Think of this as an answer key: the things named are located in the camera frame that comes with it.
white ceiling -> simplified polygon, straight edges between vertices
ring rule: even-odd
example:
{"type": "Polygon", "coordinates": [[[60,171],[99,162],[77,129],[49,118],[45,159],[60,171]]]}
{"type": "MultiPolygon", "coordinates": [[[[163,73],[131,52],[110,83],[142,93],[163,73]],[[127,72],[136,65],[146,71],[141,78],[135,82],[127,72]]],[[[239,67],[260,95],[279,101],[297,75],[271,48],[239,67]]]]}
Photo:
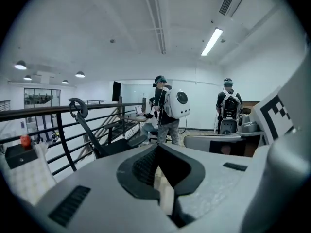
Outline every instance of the white ceiling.
{"type": "Polygon", "coordinates": [[[39,83],[40,77],[34,74],[41,70],[54,74],[50,84],[68,79],[71,85],[77,85],[81,80],[74,74],[79,70],[90,74],[83,81],[107,79],[109,72],[118,72],[120,63],[130,63],[139,55],[160,58],[165,54],[200,61],[206,66],[225,65],[250,35],[257,33],[257,38],[249,43],[255,44],[281,22],[280,17],[274,16],[276,0],[233,0],[226,16],[219,13],[222,3],[223,0],[31,0],[3,45],[0,72],[14,82],[23,81],[25,73],[31,74],[32,82],[39,83]],[[266,25],[264,30],[260,30],[262,25],[266,25]],[[207,57],[201,57],[215,27],[224,30],[221,38],[225,42],[219,40],[207,57]],[[24,60],[29,69],[14,69],[18,60],[24,60]]]}

black box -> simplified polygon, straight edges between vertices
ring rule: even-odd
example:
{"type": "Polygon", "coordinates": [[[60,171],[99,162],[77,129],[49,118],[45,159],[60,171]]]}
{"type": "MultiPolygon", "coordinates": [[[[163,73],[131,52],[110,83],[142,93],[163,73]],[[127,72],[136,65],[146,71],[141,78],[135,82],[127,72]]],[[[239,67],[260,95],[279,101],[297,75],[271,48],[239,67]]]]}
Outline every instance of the black box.
{"type": "Polygon", "coordinates": [[[5,152],[5,159],[11,169],[24,165],[37,159],[33,145],[30,150],[25,150],[21,144],[8,147],[5,152]]]}

person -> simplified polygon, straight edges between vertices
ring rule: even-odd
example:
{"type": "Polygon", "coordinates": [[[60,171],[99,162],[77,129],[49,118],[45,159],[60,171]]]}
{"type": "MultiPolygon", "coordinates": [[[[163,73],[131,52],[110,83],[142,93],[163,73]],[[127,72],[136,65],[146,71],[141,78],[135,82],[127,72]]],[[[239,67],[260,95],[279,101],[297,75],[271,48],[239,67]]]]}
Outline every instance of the person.
{"type": "Polygon", "coordinates": [[[56,142],[56,141],[57,141],[58,137],[57,137],[57,135],[56,135],[55,132],[52,132],[51,138],[52,138],[52,141],[53,141],[53,142],[56,142]]]}
{"type": "MultiPolygon", "coordinates": [[[[232,89],[232,86],[233,86],[232,79],[230,79],[230,78],[224,79],[224,89],[229,94],[233,94],[233,92],[234,92],[234,90],[232,89]]],[[[218,134],[220,134],[220,124],[223,120],[222,115],[221,115],[221,108],[222,108],[222,103],[223,103],[225,97],[226,97],[226,95],[223,92],[220,92],[217,96],[216,110],[219,113],[219,115],[218,115],[218,134]]],[[[237,98],[239,99],[239,101],[241,103],[241,111],[242,111],[243,110],[242,99],[241,99],[241,96],[239,95],[239,93],[237,93],[237,98]]]]}
{"type": "Polygon", "coordinates": [[[172,138],[172,144],[179,145],[179,119],[169,117],[164,110],[166,91],[164,91],[163,88],[166,87],[171,90],[172,87],[167,84],[163,76],[157,76],[155,78],[155,84],[157,87],[155,91],[155,110],[159,111],[157,141],[158,143],[164,143],[167,133],[169,132],[172,138]]]}
{"type": "Polygon", "coordinates": [[[141,128],[141,133],[145,136],[149,135],[149,132],[157,132],[158,128],[158,113],[155,111],[155,98],[149,99],[149,105],[151,107],[150,113],[144,114],[144,117],[151,120],[151,122],[145,123],[141,128]]]}

cable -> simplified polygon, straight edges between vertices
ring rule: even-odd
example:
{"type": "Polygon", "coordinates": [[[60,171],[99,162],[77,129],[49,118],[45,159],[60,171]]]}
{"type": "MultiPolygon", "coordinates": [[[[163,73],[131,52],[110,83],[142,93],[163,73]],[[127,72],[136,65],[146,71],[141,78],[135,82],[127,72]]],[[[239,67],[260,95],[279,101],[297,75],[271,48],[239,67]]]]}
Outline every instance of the cable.
{"type": "MultiPolygon", "coordinates": [[[[133,128],[132,128],[132,132],[133,132],[133,136],[134,136],[135,134],[134,134],[134,130],[133,130],[133,128]]],[[[132,136],[132,137],[133,137],[133,136],[132,136]]]]}
{"type": "MultiPolygon", "coordinates": [[[[159,110],[161,110],[160,100],[161,100],[162,93],[163,93],[163,87],[164,87],[164,86],[162,86],[162,91],[161,91],[161,95],[160,95],[159,102],[158,102],[158,105],[159,105],[159,110]]],[[[162,108],[162,113],[160,113],[160,114],[161,114],[161,119],[160,119],[160,124],[159,124],[159,127],[161,126],[161,123],[162,123],[162,117],[163,117],[163,112],[164,112],[163,110],[164,110],[164,108],[162,108]]]]}
{"type": "Polygon", "coordinates": [[[187,129],[187,117],[185,117],[185,119],[186,119],[186,127],[185,127],[185,130],[184,130],[182,133],[179,133],[179,131],[178,131],[179,134],[183,134],[183,133],[186,131],[186,129],[187,129]]]}

desk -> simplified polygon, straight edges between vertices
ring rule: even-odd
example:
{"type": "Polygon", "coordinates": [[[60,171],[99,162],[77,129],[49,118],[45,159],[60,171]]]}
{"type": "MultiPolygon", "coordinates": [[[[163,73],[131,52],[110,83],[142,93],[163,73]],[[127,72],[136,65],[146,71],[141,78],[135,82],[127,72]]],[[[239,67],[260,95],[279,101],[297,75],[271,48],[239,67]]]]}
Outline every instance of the desk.
{"type": "Polygon", "coordinates": [[[121,116],[120,119],[128,120],[128,121],[133,121],[133,122],[145,122],[148,120],[148,118],[139,118],[137,116],[134,117],[126,117],[126,116],[121,116]]]}
{"type": "Polygon", "coordinates": [[[124,119],[124,120],[131,121],[131,122],[137,122],[137,127],[138,127],[139,135],[140,135],[140,123],[144,123],[145,121],[148,120],[148,118],[146,118],[146,117],[143,117],[143,118],[142,118],[142,116],[137,117],[136,114],[131,114],[131,115],[129,115],[129,117],[121,116],[120,119],[121,120],[124,119]]]}

